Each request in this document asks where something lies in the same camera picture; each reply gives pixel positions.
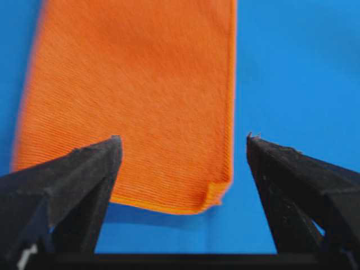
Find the ribbed fabric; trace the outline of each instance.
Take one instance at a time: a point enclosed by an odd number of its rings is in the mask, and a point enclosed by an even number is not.
[[[219,204],[232,179],[235,0],[45,2],[14,169],[118,134],[112,202]]]

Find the blue background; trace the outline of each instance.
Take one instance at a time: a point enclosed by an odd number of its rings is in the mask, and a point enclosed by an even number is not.
[[[0,175],[9,172],[39,0],[0,3]],[[245,138],[360,171],[360,1],[239,0],[234,184],[222,206],[173,216],[110,204],[116,253],[274,253]]]

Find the orange cloth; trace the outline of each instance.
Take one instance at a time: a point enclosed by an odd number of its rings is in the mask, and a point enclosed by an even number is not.
[[[45,2],[14,169],[118,134],[111,201],[172,214],[232,179],[236,2]]]

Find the blue surface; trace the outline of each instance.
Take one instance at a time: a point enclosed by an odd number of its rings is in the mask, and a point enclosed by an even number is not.
[[[0,176],[10,171],[17,112],[39,0],[0,2]]]
[[[39,1],[0,5],[0,174]],[[360,1],[239,0],[234,184],[223,205],[173,216],[110,204],[97,245],[116,253],[274,253],[245,137],[360,171]]]

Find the orange towel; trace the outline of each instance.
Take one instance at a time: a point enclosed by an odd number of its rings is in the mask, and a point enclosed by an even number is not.
[[[219,204],[232,179],[235,21],[235,0],[45,1],[14,169],[118,134],[112,202],[171,214]]]

